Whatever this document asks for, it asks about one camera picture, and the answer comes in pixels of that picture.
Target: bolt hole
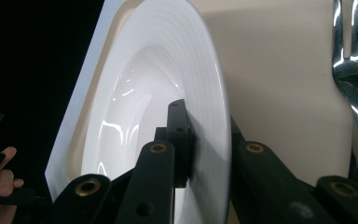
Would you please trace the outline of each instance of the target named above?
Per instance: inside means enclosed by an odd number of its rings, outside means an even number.
[[[86,183],[81,187],[81,190],[89,191],[95,188],[94,183]]]
[[[167,147],[162,144],[156,144],[150,148],[150,151],[153,153],[161,153],[161,152],[165,152],[166,150],[167,150]]]
[[[349,184],[343,182],[332,182],[330,187],[333,191],[343,197],[347,198],[356,198],[358,196],[358,191]]]
[[[140,217],[149,217],[153,214],[154,206],[152,203],[140,203],[136,207],[136,214]]]
[[[97,192],[101,187],[100,181],[91,178],[78,184],[75,188],[75,193],[80,197],[86,197]]]
[[[258,144],[252,143],[246,146],[246,149],[248,149],[248,151],[253,152],[253,153],[261,153],[264,152],[264,148],[261,147]]]

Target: white ceramic dish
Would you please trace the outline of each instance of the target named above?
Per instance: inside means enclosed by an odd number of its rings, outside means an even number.
[[[231,154],[226,98],[213,42],[197,10],[185,0],[144,1],[124,24],[105,62],[81,174],[115,179],[133,168],[156,127],[166,126],[168,104],[185,99],[197,136],[195,175],[189,187],[176,190],[175,223],[193,218],[221,223]]]
[[[48,163],[53,199],[80,175],[99,77],[120,24],[141,2],[104,2]],[[244,136],[269,145],[296,177],[310,184],[322,175],[345,176],[351,109],[331,78],[333,1],[190,2],[213,38],[230,111]]]

